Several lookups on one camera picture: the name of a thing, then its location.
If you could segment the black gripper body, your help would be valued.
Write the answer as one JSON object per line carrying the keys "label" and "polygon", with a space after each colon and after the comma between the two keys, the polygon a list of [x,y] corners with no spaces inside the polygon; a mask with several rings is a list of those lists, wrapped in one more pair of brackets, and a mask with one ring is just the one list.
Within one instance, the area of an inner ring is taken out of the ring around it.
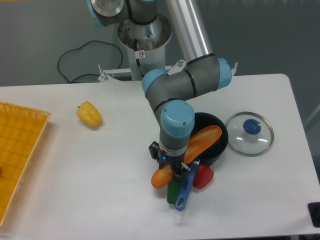
{"label": "black gripper body", "polygon": [[182,163],[184,162],[186,152],[177,155],[170,156],[167,154],[165,150],[158,151],[158,168],[163,169],[165,165],[168,165],[170,169],[173,171],[174,175],[183,175]]}

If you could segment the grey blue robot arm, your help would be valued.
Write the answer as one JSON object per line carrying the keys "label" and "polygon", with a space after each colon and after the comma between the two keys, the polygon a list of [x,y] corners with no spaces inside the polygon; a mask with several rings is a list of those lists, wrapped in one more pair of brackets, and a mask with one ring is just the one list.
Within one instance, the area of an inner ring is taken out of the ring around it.
{"label": "grey blue robot arm", "polygon": [[[160,167],[169,165],[178,177],[187,169],[187,145],[195,112],[187,100],[230,84],[228,62],[214,54],[194,0],[168,0],[170,18],[158,12],[155,0],[89,0],[99,26],[117,24],[127,48],[131,77],[141,80],[144,95],[160,127],[158,146],[151,149]],[[176,73],[165,69],[165,47],[176,33],[186,65]]]}

